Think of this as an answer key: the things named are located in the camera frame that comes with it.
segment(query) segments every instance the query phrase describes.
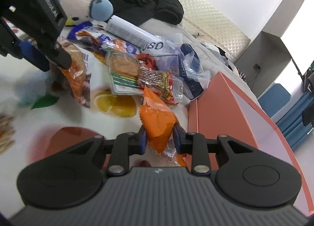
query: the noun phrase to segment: orange wrapper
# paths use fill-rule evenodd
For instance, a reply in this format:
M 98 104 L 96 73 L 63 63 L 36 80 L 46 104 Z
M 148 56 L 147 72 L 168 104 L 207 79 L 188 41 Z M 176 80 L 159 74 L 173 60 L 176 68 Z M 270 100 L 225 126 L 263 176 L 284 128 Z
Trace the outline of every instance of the orange wrapper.
M 144 88 L 142 97 L 139 116 L 151 146 L 156 152 L 162 153 L 178 120 L 170 108 L 149 88 Z

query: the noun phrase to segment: bed sheet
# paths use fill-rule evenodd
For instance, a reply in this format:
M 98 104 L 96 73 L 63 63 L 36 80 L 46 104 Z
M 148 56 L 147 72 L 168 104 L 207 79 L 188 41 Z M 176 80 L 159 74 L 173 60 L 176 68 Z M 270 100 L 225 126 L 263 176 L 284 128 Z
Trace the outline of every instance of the bed sheet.
M 217 59 L 208 49 L 201 45 L 199 41 L 195 39 L 190 33 L 188 33 L 182 26 L 172 25 L 156 19 L 150 19 L 143 23 L 140 28 L 153 35 L 159 36 L 166 36 L 167 34 L 173 33 L 182 33 L 183 43 L 192 45 L 193 49 L 200 58 L 204 70 L 209 70 L 212 77 L 221 71 L 260 107 L 256 96 L 250 90 L 249 86 L 240 77 L 237 77 L 219 59 Z

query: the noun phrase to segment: blue curtain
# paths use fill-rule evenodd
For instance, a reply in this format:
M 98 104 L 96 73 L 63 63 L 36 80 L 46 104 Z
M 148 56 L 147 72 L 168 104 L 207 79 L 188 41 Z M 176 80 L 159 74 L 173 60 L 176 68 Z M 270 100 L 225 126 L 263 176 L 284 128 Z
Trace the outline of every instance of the blue curtain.
M 302 111 L 314 103 L 314 95 L 308 90 L 293 107 L 276 123 L 291 149 L 296 150 L 306 139 L 312 125 L 303 126 Z

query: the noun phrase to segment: metal screw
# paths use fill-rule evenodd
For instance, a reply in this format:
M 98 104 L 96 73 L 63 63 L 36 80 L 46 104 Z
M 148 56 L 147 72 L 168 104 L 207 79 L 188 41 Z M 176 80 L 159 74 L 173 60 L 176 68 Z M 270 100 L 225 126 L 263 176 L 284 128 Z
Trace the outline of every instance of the metal screw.
M 109 167 L 108 170 L 109 170 L 111 173 L 118 174 L 118 173 L 123 172 L 124 167 L 122 167 L 121 165 L 112 165 L 112 166 Z
M 209 167 L 206 165 L 197 165 L 194 167 L 194 171 L 197 173 L 207 173 L 209 171 Z

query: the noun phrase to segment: ribbed gray surface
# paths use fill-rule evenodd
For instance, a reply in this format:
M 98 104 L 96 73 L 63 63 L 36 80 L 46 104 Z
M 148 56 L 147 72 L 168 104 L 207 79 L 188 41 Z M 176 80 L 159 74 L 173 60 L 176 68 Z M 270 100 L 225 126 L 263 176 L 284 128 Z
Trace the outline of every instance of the ribbed gray surface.
M 88 202 L 51 211 L 26 207 L 11 219 L 16 226 L 240 225 L 299 226 L 306 217 L 293 207 L 248 210 L 224 199 L 212 182 L 186 168 L 132 168 L 110 178 Z

